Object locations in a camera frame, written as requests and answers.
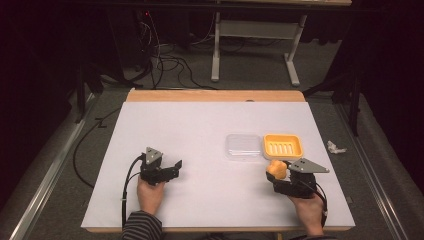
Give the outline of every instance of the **person's right hand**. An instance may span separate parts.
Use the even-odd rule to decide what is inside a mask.
[[[323,202],[317,194],[313,194],[310,199],[303,198],[288,198],[294,203],[296,213],[299,220],[306,228],[306,232],[309,236],[320,236],[324,235],[324,231],[321,226],[321,218],[323,211]]]
[[[138,177],[137,196],[140,209],[155,215],[162,202],[164,186],[165,182],[152,186]]]

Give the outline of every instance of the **gray floor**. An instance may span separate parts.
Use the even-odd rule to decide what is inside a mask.
[[[218,83],[210,81],[212,49],[208,45],[192,47],[190,51],[175,48],[169,54],[183,57],[192,69],[193,79],[201,85],[218,89],[305,90],[322,81],[339,46],[339,44],[320,46],[315,41],[300,44],[294,62],[301,86],[293,88],[282,60],[283,50],[287,50],[290,43],[282,41],[267,45],[270,43],[269,40],[257,39],[250,39],[249,43],[236,53],[222,53],[221,78]],[[238,43],[231,42],[224,45],[223,49],[231,51],[238,46]],[[170,46],[161,48],[163,53],[170,50],[172,50]],[[170,61],[164,65],[165,69],[171,69],[173,66],[175,62]],[[177,77],[179,70],[181,67],[165,71],[159,87],[182,87]],[[128,77],[134,74],[131,69],[127,69]],[[153,76],[157,80],[159,70],[155,69]],[[190,83],[189,77],[189,71],[185,68],[180,74],[180,81],[184,85],[194,86]],[[140,83],[145,84],[146,88],[152,86],[150,76]],[[125,87],[108,85],[105,87],[105,92],[96,96],[94,100],[80,138],[96,123],[94,120],[96,117],[104,117],[119,107],[129,90]],[[420,239],[424,233],[423,196],[398,161],[384,133],[375,122],[366,100],[361,98],[361,112],[358,117],[359,137],[355,138],[345,124],[343,114],[345,106],[332,104],[329,94],[315,94],[307,101],[310,103],[323,144],[331,140],[340,147],[348,148],[344,154],[330,154],[330,159],[356,223],[356,227],[351,230],[329,234],[340,239]],[[73,123],[76,114],[74,108],[34,160],[1,212],[0,239],[8,239],[11,236],[53,160],[63,154],[61,151],[76,126]],[[78,150],[78,168],[81,175],[90,183],[95,183],[117,117],[118,113],[105,120],[104,125],[107,127],[95,129]],[[66,165],[54,190],[49,194],[48,201],[42,206],[43,211],[38,216],[38,221],[34,222],[28,239],[119,237],[119,234],[93,234],[80,228],[92,189],[79,181],[74,173],[72,168],[74,147],[75,144],[65,158]],[[387,206],[391,206],[393,211],[385,209]],[[337,214],[331,212],[331,206],[329,207],[330,214]],[[283,236],[284,239],[289,239],[302,233],[286,232]],[[203,236],[205,234],[167,234],[165,239],[198,239]],[[231,239],[272,238],[272,234],[269,233],[235,233],[226,236]]]

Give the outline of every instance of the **yellow tray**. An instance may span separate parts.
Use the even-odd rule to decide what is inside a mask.
[[[263,141],[266,159],[298,160],[303,155],[300,140],[296,135],[268,134]]]

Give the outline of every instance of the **white tabletop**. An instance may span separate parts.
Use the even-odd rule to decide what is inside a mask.
[[[304,157],[328,169],[315,174],[328,198],[326,228],[355,225],[306,102],[126,102],[123,104],[81,227],[120,230],[121,197],[132,161],[152,147],[162,167],[180,159],[180,177],[165,186],[157,214],[164,231],[281,231],[297,229],[290,200],[267,181],[268,160],[229,158],[229,134],[296,134]],[[134,173],[139,171],[137,164]],[[136,179],[128,186],[127,216],[139,210]]]

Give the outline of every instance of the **person's left hand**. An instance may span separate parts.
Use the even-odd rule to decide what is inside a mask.
[[[165,182],[152,186],[138,177],[137,196],[142,211],[156,214],[162,202],[164,186]]]

